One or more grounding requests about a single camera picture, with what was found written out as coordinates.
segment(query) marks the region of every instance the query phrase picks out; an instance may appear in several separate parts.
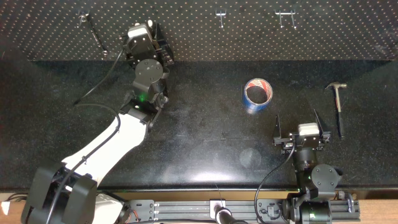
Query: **hammer handle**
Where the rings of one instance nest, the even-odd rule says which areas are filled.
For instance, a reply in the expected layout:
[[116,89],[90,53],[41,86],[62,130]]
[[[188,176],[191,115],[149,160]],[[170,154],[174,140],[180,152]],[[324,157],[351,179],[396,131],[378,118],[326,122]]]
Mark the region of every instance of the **hammer handle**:
[[341,117],[341,112],[337,113],[337,121],[338,121],[338,135],[340,139],[344,139],[344,129],[343,129],[343,118]]

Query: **pegboard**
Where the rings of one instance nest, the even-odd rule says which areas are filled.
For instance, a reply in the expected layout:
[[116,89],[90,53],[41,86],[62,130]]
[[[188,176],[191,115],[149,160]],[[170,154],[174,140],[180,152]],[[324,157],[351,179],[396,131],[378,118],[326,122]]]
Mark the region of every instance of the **pegboard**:
[[[216,10],[226,10],[221,28]],[[78,13],[90,11],[104,56]],[[290,16],[274,11],[295,11]],[[29,60],[114,60],[137,22],[162,25],[175,60],[390,60],[398,56],[397,1],[2,0],[0,34]]]

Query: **roll of tape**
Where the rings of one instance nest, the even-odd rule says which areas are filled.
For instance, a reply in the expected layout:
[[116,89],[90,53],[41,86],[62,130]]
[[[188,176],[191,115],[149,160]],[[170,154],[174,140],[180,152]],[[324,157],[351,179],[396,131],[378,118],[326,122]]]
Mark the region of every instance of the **roll of tape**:
[[[248,88],[250,88],[252,86],[261,87],[265,91],[265,93],[267,94],[267,101],[265,101],[263,103],[255,103],[255,102],[253,102],[248,97]],[[248,81],[246,83],[246,86],[244,87],[243,101],[244,101],[244,104],[246,105],[246,108],[249,111],[256,112],[256,111],[263,110],[264,108],[266,108],[268,106],[268,104],[271,102],[272,95],[273,95],[272,87],[267,81],[263,80],[262,78],[253,78],[252,80]]]

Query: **black tabletop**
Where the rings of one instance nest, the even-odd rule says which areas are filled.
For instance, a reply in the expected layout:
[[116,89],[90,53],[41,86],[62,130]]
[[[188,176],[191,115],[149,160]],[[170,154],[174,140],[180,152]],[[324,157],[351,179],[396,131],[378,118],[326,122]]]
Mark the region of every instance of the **black tabletop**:
[[[110,66],[1,64],[0,190],[29,188],[41,162],[61,161],[109,126],[113,117],[106,110],[73,108],[72,103]],[[340,187],[398,187],[397,62],[177,62],[171,71],[170,101],[153,131],[113,167],[101,189],[256,188],[285,159],[272,144],[275,115],[285,134],[315,122],[314,109],[332,131],[318,160],[344,171]],[[270,105],[255,115],[242,103],[242,88],[252,78],[267,80],[274,91]],[[133,80],[134,72],[120,62],[85,101],[118,109]],[[344,140],[337,135],[333,91],[324,90],[336,81],[348,85],[340,91]],[[296,189],[291,164],[264,188]]]

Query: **hammer head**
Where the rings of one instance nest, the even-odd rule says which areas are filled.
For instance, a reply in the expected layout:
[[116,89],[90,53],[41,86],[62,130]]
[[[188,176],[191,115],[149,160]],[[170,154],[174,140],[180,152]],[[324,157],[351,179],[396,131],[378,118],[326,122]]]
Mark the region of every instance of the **hammer head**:
[[333,82],[331,84],[329,84],[325,89],[329,88],[329,87],[333,87],[334,89],[338,89],[338,88],[347,88],[347,83],[339,83],[339,82]]

